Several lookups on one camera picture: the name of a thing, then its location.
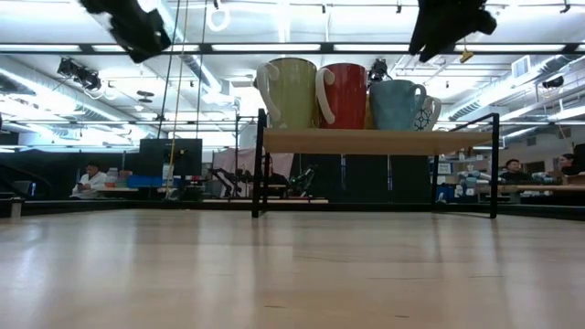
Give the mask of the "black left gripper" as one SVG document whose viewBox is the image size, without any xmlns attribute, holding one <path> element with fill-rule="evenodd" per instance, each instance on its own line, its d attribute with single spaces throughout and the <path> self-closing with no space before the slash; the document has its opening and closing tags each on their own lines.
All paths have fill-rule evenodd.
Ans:
<svg viewBox="0 0 585 329">
<path fill-rule="evenodd" d="M 156 9 L 144 11 L 137 0 L 79 0 L 93 14 L 110 16 L 109 30 L 134 63 L 160 55 L 172 44 Z"/>
</svg>

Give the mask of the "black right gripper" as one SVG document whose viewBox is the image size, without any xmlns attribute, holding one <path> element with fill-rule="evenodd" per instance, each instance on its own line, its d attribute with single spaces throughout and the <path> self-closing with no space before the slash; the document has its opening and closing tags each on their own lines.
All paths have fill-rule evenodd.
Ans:
<svg viewBox="0 0 585 329">
<path fill-rule="evenodd" d="M 486 0 L 419 0 L 417 22 L 409 53 L 420 52 L 427 62 L 442 52 L 451 52 L 462 36 L 474 32 L 492 35 L 496 19 L 485 9 Z"/>
</svg>

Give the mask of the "light blue mug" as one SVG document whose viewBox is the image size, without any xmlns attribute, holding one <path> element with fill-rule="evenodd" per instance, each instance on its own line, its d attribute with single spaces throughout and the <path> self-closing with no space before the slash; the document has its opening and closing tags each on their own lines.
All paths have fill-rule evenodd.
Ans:
<svg viewBox="0 0 585 329">
<path fill-rule="evenodd" d="M 426 97 L 426 88 L 410 80 L 386 80 L 373 84 L 369 90 L 369 105 L 375 128 L 410 131 Z"/>
</svg>

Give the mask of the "white mug blue pattern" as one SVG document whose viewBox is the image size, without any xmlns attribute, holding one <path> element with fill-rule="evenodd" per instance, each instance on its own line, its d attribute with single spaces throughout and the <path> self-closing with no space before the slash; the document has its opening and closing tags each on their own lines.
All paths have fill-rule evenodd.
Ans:
<svg viewBox="0 0 585 329">
<path fill-rule="evenodd" d="M 415 115 L 412 128 L 417 132 L 431 131 L 441 114 L 441 100 L 427 96 Z"/>
</svg>

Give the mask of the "red mug white handle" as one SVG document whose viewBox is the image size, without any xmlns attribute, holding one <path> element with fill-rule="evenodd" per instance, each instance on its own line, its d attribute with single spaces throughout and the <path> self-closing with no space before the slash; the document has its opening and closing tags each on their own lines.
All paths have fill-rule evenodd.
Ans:
<svg viewBox="0 0 585 329">
<path fill-rule="evenodd" d="M 336 63 L 317 70 L 315 94 L 320 129 L 363 130 L 367 103 L 367 70 Z"/>
</svg>

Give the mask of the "green mug white handle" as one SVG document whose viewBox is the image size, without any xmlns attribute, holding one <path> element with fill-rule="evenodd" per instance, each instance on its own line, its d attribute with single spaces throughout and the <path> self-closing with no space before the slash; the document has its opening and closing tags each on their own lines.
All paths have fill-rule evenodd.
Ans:
<svg viewBox="0 0 585 329">
<path fill-rule="evenodd" d="M 303 58 L 277 58 L 257 68 L 260 92 L 274 129 L 312 129 L 318 110 L 315 64 Z"/>
</svg>

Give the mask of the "black ceiling spotlights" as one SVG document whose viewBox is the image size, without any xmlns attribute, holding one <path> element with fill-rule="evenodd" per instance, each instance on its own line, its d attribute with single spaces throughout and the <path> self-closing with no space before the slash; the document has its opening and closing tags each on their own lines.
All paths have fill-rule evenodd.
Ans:
<svg viewBox="0 0 585 329">
<path fill-rule="evenodd" d="M 96 91 L 101 88 L 99 72 L 83 67 L 71 58 L 60 60 L 57 73 L 65 79 L 78 83 L 84 90 Z"/>
</svg>

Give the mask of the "blue storage bin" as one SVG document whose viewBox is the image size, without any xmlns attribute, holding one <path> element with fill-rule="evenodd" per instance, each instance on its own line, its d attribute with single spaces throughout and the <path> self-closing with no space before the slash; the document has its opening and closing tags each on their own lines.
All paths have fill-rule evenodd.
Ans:
<svg viewBox="0 0 585 329">
<path fill-rule="evenodd" d="M 127 186 L 130 188 L 158 188 L 164 184 L 161 176 L 130 175 L 127 178 Z"/>
</svg>

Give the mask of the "stack of coloured containers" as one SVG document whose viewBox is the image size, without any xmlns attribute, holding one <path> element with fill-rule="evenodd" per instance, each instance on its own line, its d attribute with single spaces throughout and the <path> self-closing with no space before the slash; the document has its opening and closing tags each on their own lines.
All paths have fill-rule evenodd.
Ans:
<svg viewBox="0 0 585 329">
<path fill-rule="evenodd" d="M 118 168 L 111 167 L 106 173 L 105 186 L 109 188 L 114 187 L 127 187 L 128 178 L 133 174 L 129 170 L 119 170 Z"/>
</svg>

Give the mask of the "pink cloth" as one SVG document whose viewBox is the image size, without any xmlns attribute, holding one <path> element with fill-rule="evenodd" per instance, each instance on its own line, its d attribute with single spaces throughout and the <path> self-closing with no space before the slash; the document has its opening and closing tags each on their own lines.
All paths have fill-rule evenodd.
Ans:
<svg viewBox="0 0 585 329">
<path fill-rule="evenodd" d="M 293 154 L 270 154 L 273 169 L 284 175 L 288 181 L 293 166 Z M 222 184 L 220 195 L 223 197 L 252 197 L 253 178 L 256 169 L 256 150 L 254 148 L 228 148 L 216 153 L 212 170 L 217 174 L 212 178 Z M 284 199 L 289 195 L 289 187 L 269 185 L 269 197 Z"/>
</svg>

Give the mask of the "person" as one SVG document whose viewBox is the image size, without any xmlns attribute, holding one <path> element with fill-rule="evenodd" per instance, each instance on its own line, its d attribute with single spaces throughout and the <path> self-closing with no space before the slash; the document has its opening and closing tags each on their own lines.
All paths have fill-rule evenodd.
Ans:
<svg viewBox="0 0 585 329">
<path fill-rule="evenodd" d="M 581 164 L 575 154 L 563 154 L 558 158 L 558 166 L 563 175 L 573 176 L 585 172 L 585 164 Z"/>
<path fill-rule="evenodd" d="M 270 185 L 279 185 L 279 186 L 288 187 L 290 185 L 288 179 L 284 175 L 278 174 L 274 171 L 271 157 L 269 158 L 268 163 L 269 163 L 268 183 Z"/>
<path fill-rule="evenodd" d="M 521 164 L 517 159 L 509 159 L 505 163 L 505 171 L 499 175 L 507 183 L 522 183 L 532 179 L 530 174 L 521 170 Z"/>
<path fill-rule="evenodd" d="M 102 172 L 95 162 L 86 165 L 86 173 L 80 177 L 78 183 L 72 188 L 70 198 L 95 199 L 100 196 L 100 189 L 105 187 L 107 175 Z"/>
</svg>

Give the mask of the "black partition panels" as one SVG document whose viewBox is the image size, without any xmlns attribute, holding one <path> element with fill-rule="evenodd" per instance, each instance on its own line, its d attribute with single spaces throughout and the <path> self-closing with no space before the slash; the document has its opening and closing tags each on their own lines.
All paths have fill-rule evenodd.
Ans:
<svg viewBox="0 0 585 329">
<path fill-rule="evenodd" d="M 313 195 L 332 203 L 428 203 L 429 158 L 417 155 L 317 154 Z"/>
</svg>

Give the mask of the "wooden background table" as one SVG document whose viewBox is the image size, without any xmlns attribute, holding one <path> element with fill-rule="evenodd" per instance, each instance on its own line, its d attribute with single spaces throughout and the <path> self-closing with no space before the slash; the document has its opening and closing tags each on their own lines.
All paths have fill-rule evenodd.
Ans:
<svg viewBox="0 0 585 329">
<path fill-rule="evenodd" d="M 585 186 L 503 185 L 498 186 L 498 191 L 501 193 L 515 193 L 519 191 L 585 193 Z"/>
</svg>

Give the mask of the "black overhead frame beam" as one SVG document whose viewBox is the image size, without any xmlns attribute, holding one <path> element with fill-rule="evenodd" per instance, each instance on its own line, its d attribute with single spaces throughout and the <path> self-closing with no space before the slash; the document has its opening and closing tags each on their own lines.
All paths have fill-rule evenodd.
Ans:
<svg viewBox="0 0 585 329">
<path fill-rule="evenodd" d="M 443 50 L 444 55 L 471 51 L 476 55 L 585 55 L 585 42 L 580 43 L 466 43 Z M 78 54 L 121 55 L 123 47 L 106 43 L 0 43 L 0 54 Z M 224 54 L 390 54 L 407 55 L 407 43 L 181 43 L 163 50 L 165 55 Z"/>
</svg>

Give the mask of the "wooden shelf black frame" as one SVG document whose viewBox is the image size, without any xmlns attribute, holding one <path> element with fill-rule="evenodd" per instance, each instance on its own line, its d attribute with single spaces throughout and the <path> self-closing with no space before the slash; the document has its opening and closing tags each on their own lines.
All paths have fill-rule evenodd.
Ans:
<svg viewBox="0 0 585 329">
<path fill-rule="evenodd" d="M 491 201 L 489 217 L 497 217 L 500 116 L 488 114 L 490 133 L 463 133 L 459 127 L 448 132 L 400 132 L 339 129 L 272 129 L 264 109 L 258 109 L 257 141 L 251 214 L 258 218 L 268 209 L 269 161 L 276 154 L 350 154 L 439 156 L 491 143 Z"/>
</svg>

